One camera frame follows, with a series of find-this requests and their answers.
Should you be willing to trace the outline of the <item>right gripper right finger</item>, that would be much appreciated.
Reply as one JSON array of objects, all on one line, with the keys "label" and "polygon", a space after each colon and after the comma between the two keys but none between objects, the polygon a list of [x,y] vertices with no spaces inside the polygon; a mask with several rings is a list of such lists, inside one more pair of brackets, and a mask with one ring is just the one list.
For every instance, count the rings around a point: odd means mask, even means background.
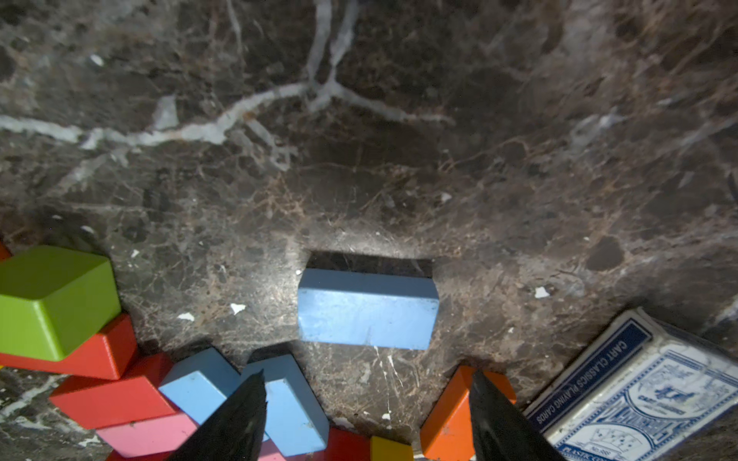
[{"label": "right gripper right finger", "polygon": [[477,460],[565,461],[481,371],[473,375],[469,406]]}]

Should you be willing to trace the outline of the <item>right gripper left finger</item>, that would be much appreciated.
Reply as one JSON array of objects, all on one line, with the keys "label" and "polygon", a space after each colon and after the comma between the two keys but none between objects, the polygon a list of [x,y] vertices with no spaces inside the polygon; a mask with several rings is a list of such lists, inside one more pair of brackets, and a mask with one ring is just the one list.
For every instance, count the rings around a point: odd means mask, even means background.
[{"label": "right gripper left finger", "polygon": [[167,460],[258,460],[265,434],[266,399],[263,371],[248,376]]}]

